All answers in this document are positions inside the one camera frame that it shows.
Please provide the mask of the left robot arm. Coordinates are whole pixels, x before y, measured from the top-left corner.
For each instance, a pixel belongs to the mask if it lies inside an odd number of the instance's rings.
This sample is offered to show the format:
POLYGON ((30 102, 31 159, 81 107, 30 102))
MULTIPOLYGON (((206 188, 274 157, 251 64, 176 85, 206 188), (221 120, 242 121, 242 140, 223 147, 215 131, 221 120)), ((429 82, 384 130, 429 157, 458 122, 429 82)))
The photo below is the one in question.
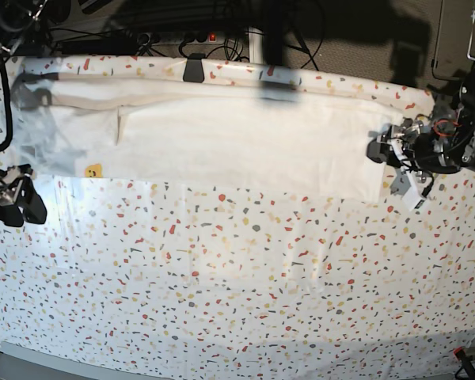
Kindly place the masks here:
POLYGON ((402 200, 410 211, 427 206, 437 174, 475 172, 475 3, 467 57, 471 71, 458 79, 451 100, 435 99, 430 116, 405 119, 372 139, 367 157, 401 171, 408 186, 402 200))

